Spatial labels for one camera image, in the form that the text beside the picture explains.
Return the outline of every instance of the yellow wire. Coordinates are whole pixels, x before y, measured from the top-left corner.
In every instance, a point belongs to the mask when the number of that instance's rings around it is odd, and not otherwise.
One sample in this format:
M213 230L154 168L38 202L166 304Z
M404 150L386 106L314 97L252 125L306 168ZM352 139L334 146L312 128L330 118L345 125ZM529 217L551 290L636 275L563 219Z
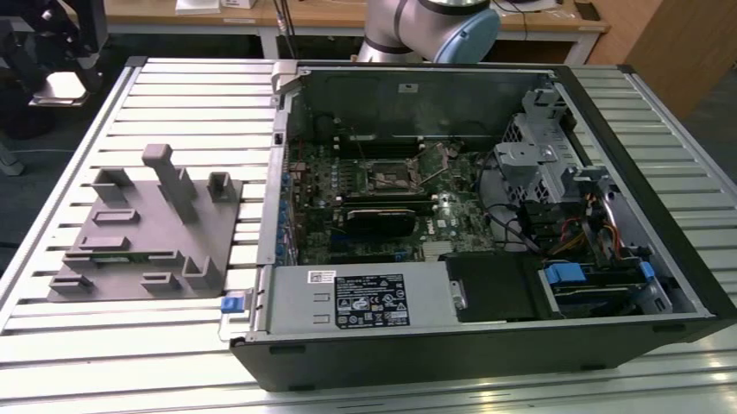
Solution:
M567 251L569 248L573 248L584 239L584 233L581 233L579 236L576 236L556 252L552 254L559 254L564 251Z

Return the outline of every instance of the power supply label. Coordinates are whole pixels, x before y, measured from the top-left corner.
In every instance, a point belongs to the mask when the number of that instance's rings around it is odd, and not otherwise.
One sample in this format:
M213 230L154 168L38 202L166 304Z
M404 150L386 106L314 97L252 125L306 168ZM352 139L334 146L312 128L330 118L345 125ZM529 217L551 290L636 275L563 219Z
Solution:
M336 277L336 325L341 329L409 324L405 275Z

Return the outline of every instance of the white label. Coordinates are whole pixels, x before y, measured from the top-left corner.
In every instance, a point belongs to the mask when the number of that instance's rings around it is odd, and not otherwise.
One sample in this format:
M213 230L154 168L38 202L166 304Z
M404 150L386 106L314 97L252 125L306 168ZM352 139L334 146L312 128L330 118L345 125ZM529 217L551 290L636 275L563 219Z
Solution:
M244 24L254 24L256 19L222 19L223 23L244 23Z
M336 273L334 270L310 270L308 271L308 283L333 283Z

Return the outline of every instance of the blue latch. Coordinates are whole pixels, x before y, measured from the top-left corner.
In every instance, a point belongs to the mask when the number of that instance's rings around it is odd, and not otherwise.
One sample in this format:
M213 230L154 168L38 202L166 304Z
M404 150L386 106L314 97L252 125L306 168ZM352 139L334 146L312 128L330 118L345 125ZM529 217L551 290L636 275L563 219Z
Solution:
M641 272L645 275L645 279L653 280L656 277L656 269L653 269L653 265L649 264L649 261L641 261L640 267Z
M242 296L226 296L221 302L222 313L246 312L246 298Z
M545 276L549 283L585 282L587 275L579 263L553 263L545 269Z

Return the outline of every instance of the aluminum extrusion table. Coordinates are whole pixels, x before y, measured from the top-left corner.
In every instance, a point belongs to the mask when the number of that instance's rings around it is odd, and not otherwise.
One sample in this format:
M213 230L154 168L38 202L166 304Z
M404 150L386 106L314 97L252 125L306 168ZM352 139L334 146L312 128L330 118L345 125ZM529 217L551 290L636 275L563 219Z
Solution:
M487 380L269 393L219 337L221 299L53 304L61 268L97 199L103 166L153 178L151 142L193 179L248 182L227 290L254 284L273 132L269 60L149 59L126 67L0 279L0 411L187 413L735 412L737 327L663 347L619 369ZM737 191L636 75L575 68L592 98L725 290L737 298ZM583 143L595 162L591 140ZM229 329L246 327L248 315Z

